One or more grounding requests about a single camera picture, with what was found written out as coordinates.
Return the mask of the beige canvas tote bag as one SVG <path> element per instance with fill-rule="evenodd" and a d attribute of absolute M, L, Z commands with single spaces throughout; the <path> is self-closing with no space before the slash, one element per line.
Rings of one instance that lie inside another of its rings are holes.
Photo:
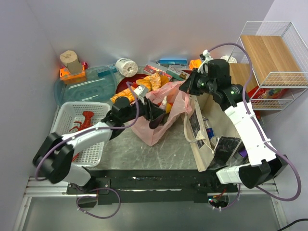
<path fill-rule="evenodd" d="M 230 119 L 208 94 L 202 96 L 184 95 L 185 109 L 182 115 L 184 136 L 190 143 L 199 172 L 225 165 L 216 160 L 218 146 L 227 144 L 231 150 L 241 143 L 240 136 Z"/>

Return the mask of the Red Bull can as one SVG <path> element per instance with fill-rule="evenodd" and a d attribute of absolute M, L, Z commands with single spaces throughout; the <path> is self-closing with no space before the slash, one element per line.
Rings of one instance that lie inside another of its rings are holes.
<path fill-rule="evenodd" d="M 209 139 L 211 139 L 212 137 L 215 136 L 212 128 L 207 128 L 206 132 L 207 132 L 207 135 L 208 135 Z"/>

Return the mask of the yellow lemon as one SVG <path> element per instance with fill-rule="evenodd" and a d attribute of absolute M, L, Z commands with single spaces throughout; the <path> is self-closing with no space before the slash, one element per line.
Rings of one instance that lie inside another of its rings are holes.
<path fill-rule="evenodd" d="M 166 104 L 166 113 L 169 114 L 171 109 L 172 109 L 173 104 L 172 103 L 167 103 Z"/>

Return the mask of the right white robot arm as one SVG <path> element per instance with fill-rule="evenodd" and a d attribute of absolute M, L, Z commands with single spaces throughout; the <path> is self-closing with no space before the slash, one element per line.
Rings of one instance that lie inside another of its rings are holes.
<path fill-rule="evenodd" d="M 252 189 L 275 178 L 287 166 L 286 156 L 271 150 L 243 86 L 231 82 L 229 63 L 214 59 L 206 66 L 207 70 L 194 68 L 179 90 L 194 96 L 211 95 L 235 126 L 249 159 L 249 164 L 218 170 L 220 183 L 240 183 Z"/>

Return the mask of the Pocari Sweat water bottle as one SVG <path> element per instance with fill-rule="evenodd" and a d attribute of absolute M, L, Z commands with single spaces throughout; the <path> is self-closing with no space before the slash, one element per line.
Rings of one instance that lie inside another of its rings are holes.
<path fill-rule="evenodd" d="M 207 118 L 203 118 L 204 126 L 207 132 L 209 132 L 209 129 L 211 128 L 210 122 Z"/>

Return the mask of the pink plastic grocery bag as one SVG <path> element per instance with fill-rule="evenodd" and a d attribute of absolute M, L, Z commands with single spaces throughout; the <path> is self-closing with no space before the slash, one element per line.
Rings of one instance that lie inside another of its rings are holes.
<path fill-rule="evenodd" d="M 190 114 L 192 112 L 189 95 L 179 90 L 182 83 L 182 81 L 169 82 L 158 90 L 146 94 L 146 98 L 152 103 L 159 104 L 164 98 L 167 99 L 168 103 L 172 103 L 171 111 L 168 114 L 161 114 L 153 122 L 146 120 L 144 117 L 139 117 L 131 127 L 131 130 L 147 145 L 153 146 L 156 144 L 181 114 Z"/>

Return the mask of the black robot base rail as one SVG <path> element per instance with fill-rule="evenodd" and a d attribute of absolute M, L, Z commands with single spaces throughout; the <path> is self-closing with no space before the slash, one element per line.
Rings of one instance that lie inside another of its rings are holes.
<path fill-rule="evenodd" d="M 210 193 L 236 193 L 235 184 L 223 185 L 214 171 L 92 170 L 94 181 L 84 187 L 69 184 L 68 195 L 97 196 L 99 205 L 147 202 L 207 203 Z"/>

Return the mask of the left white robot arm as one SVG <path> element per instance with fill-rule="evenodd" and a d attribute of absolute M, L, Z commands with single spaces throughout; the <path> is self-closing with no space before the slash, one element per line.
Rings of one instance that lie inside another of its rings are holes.
<path fill-rule="evenodd" d="M 49 134 L 33 158 L 35 178 L 42 175 L 52 184 L 65 181 L 85 186 L 94 179 L 84 167 L 72 163 L 75 154 L 116 138 L 127 128 L 125 123 L 135 124 L 139 117 L 148 120 L 149 127 L 154 129 L 165 113 L 164 109 L 145 97 L 136 99 L 134 103 L 124 97 L 118 98 L 106 117 L 95 125 L 62 136 L 55 132 Z"/>

